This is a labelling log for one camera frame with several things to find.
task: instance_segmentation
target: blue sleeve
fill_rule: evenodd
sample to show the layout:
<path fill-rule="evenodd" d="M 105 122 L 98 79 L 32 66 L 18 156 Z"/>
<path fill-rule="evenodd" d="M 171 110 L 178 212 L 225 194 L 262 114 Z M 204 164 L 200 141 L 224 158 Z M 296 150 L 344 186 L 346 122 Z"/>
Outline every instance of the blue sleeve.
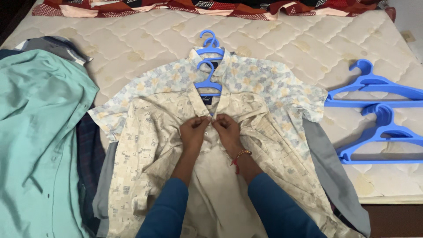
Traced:
<path fill-rule="evenodd" d="M 154 202 L 135 238 L 179 238 L 188 188 L 179 178 L 169 179 Z"/>
<path fill-rule="evenodd" d="M 251 181 L 248 196 L 269 238 L 326 237 L 305 211 L 266 173 L 257 175 Z"/>

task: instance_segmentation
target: plaid shirt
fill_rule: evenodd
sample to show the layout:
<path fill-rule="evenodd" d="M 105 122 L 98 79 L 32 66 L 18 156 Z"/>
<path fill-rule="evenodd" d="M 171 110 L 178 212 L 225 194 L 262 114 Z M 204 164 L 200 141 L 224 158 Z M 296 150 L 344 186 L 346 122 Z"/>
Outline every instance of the plaid shirt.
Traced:
<path fill-rule="evenodd" d="M 100 141 L 100 128 L 86 113 L 76 125 L 80 192 L 80 209 L 82 222 L 94 234 L 97 233 L 100 220 L 94 217 L 93 199 L 97 192 L 100 172 L 106 156 Z"/>

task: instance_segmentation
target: teal shirt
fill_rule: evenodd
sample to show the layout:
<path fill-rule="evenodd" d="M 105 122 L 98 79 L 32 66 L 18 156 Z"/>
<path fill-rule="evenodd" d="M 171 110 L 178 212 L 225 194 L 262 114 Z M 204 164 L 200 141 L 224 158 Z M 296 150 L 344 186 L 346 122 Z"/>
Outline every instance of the teal shirt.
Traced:
<path fill-rule="evenodd" d="M 0 60 L 1 237 L 89 237 L 75 125 L 97 91 L 83 66 L 46 51 Z"/>

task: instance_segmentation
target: bed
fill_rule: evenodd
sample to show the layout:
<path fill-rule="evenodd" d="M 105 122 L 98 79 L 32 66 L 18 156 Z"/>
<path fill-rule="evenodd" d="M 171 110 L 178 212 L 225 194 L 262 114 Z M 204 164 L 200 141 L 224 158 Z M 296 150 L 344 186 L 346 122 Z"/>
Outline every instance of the bed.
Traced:
<path fill-rule="evenodd" d="M 221 46 L 236 54 L 285 63 L 302 81 L 327 90 L 346 85 L 360 75 L 348 67 L 357 59 L 374 64 L 374 73 L 406 86 L 423 88 L 423 68 L 385 11 L 357 17 L 289 17 L 276 21 L 192 14 L 169 9 L 117 18 L 33 17 L 31 12 L 1 49 L 47 35 L 69 38 L 94 59 L 86 64 L 99 86 L 95 105 L 102 105 L 133 77 L 188 56 L 201 46 L 204 29 L 216 33 Z M 398 99 L 384 92 L 339 94 L 351 99 Z M 423 135 L 423 108 L 396 108 L 395 122 Z M 356 140 L 374 126 L 375 115 L 360 108 L 325 108 L 320 122 L 335 148 Z M 102 143 L 108 141 L 102 134 Z M 402 143 L 372 143 L 358 153 L 423 152 Z M 422 164 L 344 165 L 361 203 L 423 203 Z"/>

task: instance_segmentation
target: human hand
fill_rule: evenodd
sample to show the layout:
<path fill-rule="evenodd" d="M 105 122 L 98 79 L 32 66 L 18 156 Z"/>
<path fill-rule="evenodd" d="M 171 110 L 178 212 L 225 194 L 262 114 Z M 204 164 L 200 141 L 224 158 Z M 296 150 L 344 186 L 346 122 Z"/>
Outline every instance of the human hand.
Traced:
<path fill-rule="evenodd" d="M 203 144 L 204 131 L 209 125 L 210 117 L 193 117 L 179 127 L 183 153 L 197 159 Z"/>
<path fill-rule="evenodd" d="M 219 133 L 220 141 L 226 152 L 232 159 L 235 159 L 237 154 L 244 149 L 239 139 L 238 123 L 226 114 L 219 114 L 211 124 Z"/>

